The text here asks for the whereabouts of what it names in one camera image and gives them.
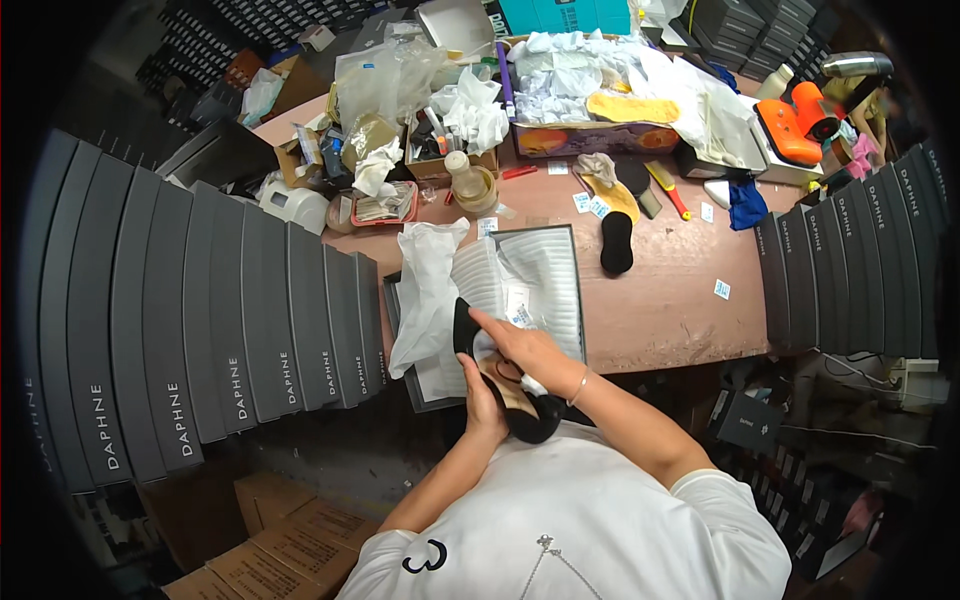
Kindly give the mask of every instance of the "black number 3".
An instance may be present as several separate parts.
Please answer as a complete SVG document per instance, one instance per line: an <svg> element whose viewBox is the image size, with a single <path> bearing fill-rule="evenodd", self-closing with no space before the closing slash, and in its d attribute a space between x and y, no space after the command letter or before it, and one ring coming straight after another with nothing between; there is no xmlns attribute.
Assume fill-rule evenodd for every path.
<svg viewBox="0 0 960 600"><path fill-rule="evenodd" d="M414 575L423 571L424 567L426 567L426 570L428 571L435 571L441 566L444 566L444 563L446 563L446 546L436 540L427 540L426 542L433 544L438 550L440 550L440 558L437 559L435 563L427 561L420 568L410 568L410 557L403 559L403 568L407 569L407 571L413 573Z"/></svg>

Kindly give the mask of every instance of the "hand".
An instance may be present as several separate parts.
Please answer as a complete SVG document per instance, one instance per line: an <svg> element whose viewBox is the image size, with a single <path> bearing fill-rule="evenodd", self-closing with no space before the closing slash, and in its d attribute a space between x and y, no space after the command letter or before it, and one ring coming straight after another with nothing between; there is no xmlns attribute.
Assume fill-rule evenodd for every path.
<svg viewBox="0 0 960 600"><path fill-rule="evenodd" d="M469 313L493 338L500 353L540 382L547 392L566 399L577 393L587 367L564 354L549 333L520 329L473 307Z"/></svg>
<svg viewBox="0 0 960 600"><path fill-rule="evenodd" d="M493 392L484 383L473 359L459 352L457 360L467 379L467 433L489 437L497 444L507 437L509 429Z"/></svg>

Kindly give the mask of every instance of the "person's arm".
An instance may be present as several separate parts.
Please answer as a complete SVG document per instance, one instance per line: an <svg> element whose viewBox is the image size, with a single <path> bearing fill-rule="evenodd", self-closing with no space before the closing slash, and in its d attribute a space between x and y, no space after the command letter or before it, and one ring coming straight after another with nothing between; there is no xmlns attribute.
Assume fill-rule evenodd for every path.
<svg viewBox="0 0 960 600"><path fill-rule="evenodd" d="M470 308L470 316L551 394L572 399L610 445L668 490L698 468L715 468L704 449L664 413L568 358L543 331L520 329ZM587 383L580 389L587 374Z"/></svg>
<svg viewBox="0 0 960 600"><path fill-rule="evenodd" d="M406 495L378 531L401 529L416 533L432 525L448 506L480 481L496 447L507 437L503 420L476 363L457 358L467 379L467 430L446 456Z"/></svg>

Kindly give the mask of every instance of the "brush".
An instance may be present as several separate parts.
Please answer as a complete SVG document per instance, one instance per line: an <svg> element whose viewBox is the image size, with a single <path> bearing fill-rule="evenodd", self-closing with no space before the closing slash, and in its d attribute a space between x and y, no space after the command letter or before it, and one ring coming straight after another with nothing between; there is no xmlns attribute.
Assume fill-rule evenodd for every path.
<svg viewBox="0 0 960 600"><path fill-rule="evenodd" d="M673 205L677 207L680 218L684 221L689 221L690 211L686 209L684 201L680 199L680 194L677 192L677 184L673 181L673 176L667 172L659 160L652 160L650 162L644 162L643 164L647 168L647 171L650 171L650 175L657 180L657 183L663 188L663 191L666 192L667 197L673 202Z"/></svg>

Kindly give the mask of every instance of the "blue cloth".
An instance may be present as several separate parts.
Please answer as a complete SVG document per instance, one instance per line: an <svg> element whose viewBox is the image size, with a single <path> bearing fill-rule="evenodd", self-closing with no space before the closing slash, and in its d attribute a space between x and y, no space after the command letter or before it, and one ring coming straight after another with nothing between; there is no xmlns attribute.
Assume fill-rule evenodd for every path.
<svg viewBox="0 0 960 600"><path fill-rule="evenodd" d="M708 60L708 61L707 61L707 64L709 64L711 67L713 67L713 70L715 70L715 71L717 72L717 75L720 76L720 79L723 80L723 83L729 85L730 88L731 88L733 91L735 91L736 93L738 93L738 94L740 93L740 90L736 88L736 79L733 78L733 74L732 74L730 71L728 71L727 69L723 68L722 66L720 66L720 65L717 64L716 62L710 62L710 61Z"/></svg>
<svg viewBox="0 0 960 600"><path fill-rule="evenodd" d="M749 229L766 215L767 203L756 191L754 180L730 182L730 228L734 231Z"/></svg>

